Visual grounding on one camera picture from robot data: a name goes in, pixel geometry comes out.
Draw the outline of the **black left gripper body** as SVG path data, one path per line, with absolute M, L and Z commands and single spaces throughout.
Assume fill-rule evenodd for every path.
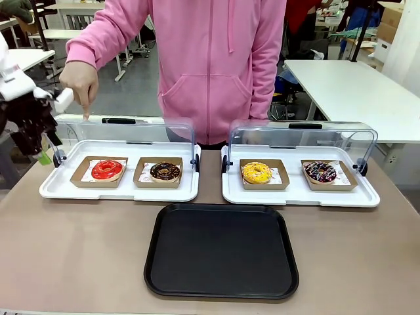
M 42 135 L 57 122 L 52 116 L 54 99 L 25 94 L 14 100 L 0 100 L 0 133 L 8 122 L 14 123 L 17 130 L 11 137 L 19 150 L 26 156 L 34 156 L 42 149 Z

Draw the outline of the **cardboard donut tray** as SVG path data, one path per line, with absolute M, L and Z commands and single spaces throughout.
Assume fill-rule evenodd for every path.
M 242 178 L 242 167 L 246 163 L 250 163 L 250 162 L 261 162 L 261 163 L 267 164 L 269 168 L 278 168 L 278 171 L 280 173 L 283 183 L 282 184 L 249 184 L 249 183 L 244 182 Z M 241 181 L 243 182 L 243 187 L 245 190 L 281 191 L 281 190 L 285 190 L 290 184 L 289 176 L 285 169 L 284 163 L 280 159 L 256 159 L 256 158 L 255 159 L 240 159 L 240 175 L 241 175 Z
M 349 192 L 358 185 L 341 160 L 301 160 L 301 168 L 312 191 Z
M 180 164 L 181 167 L 181 176 L 180 179 L 177 182 L 173 183 L 162 183 L 162 182 L 139 182 L 140 174 L 144 168 L 145 163 L 160 163 L 160 162 L 170 162 L 174 164 Z M 138 188 L 178 188 L 180 184 L 180 180 L 182 178 L 182 167 L 183 162 L 181 157 L 141 157 L 137 163 L 137 167 L 135 169 L 133 182 L 136 187 Z
M 85 171 L 87 170 L 89 166 L 89 161 L 92 159 L 126 159 L 128 162 L 127 157 L 110 157 L 110 156 L 87 156 L 83 159 L 83 161 L 79 164 L 75 172 L 73 173 L 70 182 L 74 184 L 78 188 L 110 188 L 110 189 L 116 189 L 119 186 L 119 183 L 121 179 L 123 178 L 123 175 L 116 181 L 113 182 L 82 182 L 81 178 L 85 174 Z

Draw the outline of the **red glazed donut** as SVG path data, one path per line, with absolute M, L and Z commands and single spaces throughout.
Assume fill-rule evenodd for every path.
M 117 180 L 124 165 L 116 160 L 99 161 L 91 170 L 91 176 L 96 182 L 112 182 Z

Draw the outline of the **chocolate sprinkled donut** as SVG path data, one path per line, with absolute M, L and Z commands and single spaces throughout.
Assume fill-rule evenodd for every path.
M 155 182 L 175 182 L 180 177 L 180 167 L 169 162 L 161 162 L 153 165 L 150 176 Z

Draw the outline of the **yellow glazed donut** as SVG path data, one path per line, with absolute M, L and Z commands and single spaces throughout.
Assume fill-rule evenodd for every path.
M 246 163 L 241 168 L 242 177 L 250 184 L 266 184 L 272 178 L 272 170 L 261 162 Z

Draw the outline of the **black plastic serving tray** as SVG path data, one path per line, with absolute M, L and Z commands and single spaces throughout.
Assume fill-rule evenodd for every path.
M 273 208 L 174 203 L 157 214 L 144 281 L 167 297 L 282 300 L 296 292 L 299 272 Z

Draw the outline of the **small white background table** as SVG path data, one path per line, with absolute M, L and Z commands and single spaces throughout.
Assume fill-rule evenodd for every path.
M 26 71 L 54 55 L 54 50 L 9 49 L 8 52 L 0 50 L 0 73 L 15 65 L 21 70 Z

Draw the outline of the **white desk with legs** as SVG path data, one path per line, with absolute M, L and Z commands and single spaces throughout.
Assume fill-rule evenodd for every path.
M 73 39 L 81 33 L 81 30 L 44 30 L 43 35 L 45 39 Z M 117 64 L 118 75 L 114 81 L 118 82 L 126 73 L 126 67 L 133 60 L 133 56 L 130 55 L 128 48 L 125 49 L 125 62 L 121 64 L 119 55 L 116 56 L 115 61 Z

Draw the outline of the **clear display case lid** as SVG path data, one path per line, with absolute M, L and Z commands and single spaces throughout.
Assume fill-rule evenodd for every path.
M 319 123 L 322 124 L 322 129 L 289 129 L 290 123 Z M 350 158 L 350 168 L 364 177 L 377 139 L 377 131 L 360 122 L 239 120 L 233 122 L 230 127 L 226 166 L 233 165 L 233 153 L 240 148 L 250 150 L 328 147 L 343 150 Z
M 84 120 L 77 115 L 56 117 L 63 148 L 78 146 L 94 155 L 180 156 L 193 170 L 200 170 L 200 148 L 192 122 L 186 118 L 120 117 L 136 119 L 135 125 L 103 124 L 102 116 Z

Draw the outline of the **person's right arm pink sleeve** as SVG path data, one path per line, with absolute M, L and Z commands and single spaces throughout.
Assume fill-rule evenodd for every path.
M 84 62 L 100 69 L 138 35 L 154 0 L 105 0 L 104 8 L 77 37 L 66 44 L 66 62 Z

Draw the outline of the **person's pink hoodie torso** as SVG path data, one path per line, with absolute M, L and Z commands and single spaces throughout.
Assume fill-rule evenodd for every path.
M 217 144 L 250 119 L 252 46 L 261 0 L 154 0 L 158 101 L 166 118 L 190 118 L 196 140 Z

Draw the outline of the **large white background table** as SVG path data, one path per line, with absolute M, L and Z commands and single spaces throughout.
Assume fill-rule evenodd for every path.
M 365 123 L 380 143 L 420 144 L 420 98 L 367 64 L 287 60 L 285 65 L 328 120 Z

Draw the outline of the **background person in blue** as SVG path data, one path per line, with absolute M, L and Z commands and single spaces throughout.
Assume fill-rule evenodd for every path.
M 348 0 L 347 8 L 337 31 L 342 32 L 361 28 L 364 25 L 371 4 L 373 4 L 373 10 L 368 27 L 376 28 L 380 24 L 383 13 L 383 9 L 377 2 L 378 0 Z

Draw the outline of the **white storage box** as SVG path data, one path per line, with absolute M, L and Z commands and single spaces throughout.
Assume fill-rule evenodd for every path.
M 377 44 L 375 46 L 375 51 L 373 53 L 373 57 L 378 61 L 385 63 L 390 49 L 392 47 L 391 43 L 383 41 L 382 39 L 377 39 Z

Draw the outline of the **brown cardboard box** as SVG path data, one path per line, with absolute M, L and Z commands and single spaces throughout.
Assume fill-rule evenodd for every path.
M 377 28 L 377 39 L 386 43 L 392 43 L 404 11 L 405 0 L 402 3 L 378 1 L 384 8 L 381 22 Z

